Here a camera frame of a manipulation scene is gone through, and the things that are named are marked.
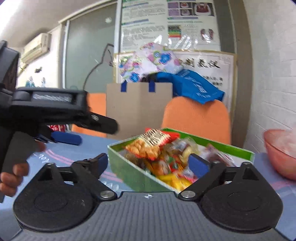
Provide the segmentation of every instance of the chair backrest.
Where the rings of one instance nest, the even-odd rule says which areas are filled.
[[[231,143],[228,110],[219,100],[202,105],[185,97],[175,97],[165,108],[162,128],[165,127],[225,144]]]
[[[88,94],[87,101],[88,101],[91,112],[106,116],[106,94],[105,93]],[[107,137],[105,133],[84,129],[76,125],[72,125],[72,131],[91,135],[91,136]]]

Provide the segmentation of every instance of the green box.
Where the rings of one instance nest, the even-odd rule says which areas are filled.
[[[180,133],[180,138],[191,137],[198,145],[199,149],[212,144],[219,151],[231,155],[234,162],[240,165],[243,161],[254,162],[254,153],[242,148],[231,145],[226,145],[220,142],[212,141],[206,138],[190,135],[188,133],[177,131],[174,129],[165,128],[164,131],[173,131]],[[112,172],[121,178],[125,184],[130,186],[136,192],[164,192],[174,191],[179,193],[178,190],[167,185],[156,177],[147,174],[144,170],[125,159],[118,152],[123,150],[124,147],[133,142],[137,137],[133,137],[124,141],[117,142],[108,146],[109,163]]]

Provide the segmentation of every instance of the finger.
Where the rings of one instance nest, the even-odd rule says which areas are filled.
[[[42,152],[42,151],[45,151],[46,149],[46,145],[43,143],[43,142],[40,142],[40,141],[37,141],[38,143],[38,152]]]
[[[24,177],[29,174],[29,164],[26,163],[19,163],[13,166],[13,173],[16,176]]]
[[[17,188],[12,188],[4,183],[0,183],[0,191],[6,196],[13,197],[17,193]]]
[[[22,183],[23,177],[15,176],[13,174],[3,172],[0,175],[1,182],[7,186],[16,188]]]

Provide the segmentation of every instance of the cardboard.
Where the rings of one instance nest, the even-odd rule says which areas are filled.
[[[107,117],[115,119],[119,131],[107,138],[124,140],[145,132],[145,128],[161,128],[167,103],[172,99],[172,83],[155,83],[155,92],[149,92],[149,83],[107,84]]]

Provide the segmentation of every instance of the chinese characters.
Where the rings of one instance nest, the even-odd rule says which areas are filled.
[[[208,68],[208,66],[206,65],[206,64],[209,64],[209,66],[212,68],[212,67],[215,67],[215,68],[219,68],[220,69],[220,67],[218,66],[218,61],[210,61],[210,62],[208,62],[208,63],[206,63],[205,62],[205,60],[204,59],[201,59],[200,58],[200,60],[199,60],[199,62],[198,62],[198,64],[197,64],[197,66],[198,67],[205,67],[205,68]]]
[[[194,58],[191,58],[191,59],[188,58],[183,63],[187,66],[194,67]]]
[[[206,76],[206,75],[203,75],[203,77],[207,80],[207,81],[209,81],[209,82],[211,82],[212,83],[212,85],[214,85],[214,86],[223,86],[223,78],[222,77],[220,77],[219,79],[218,78],[216,78],[216,77],[214,77],[214,76]]]

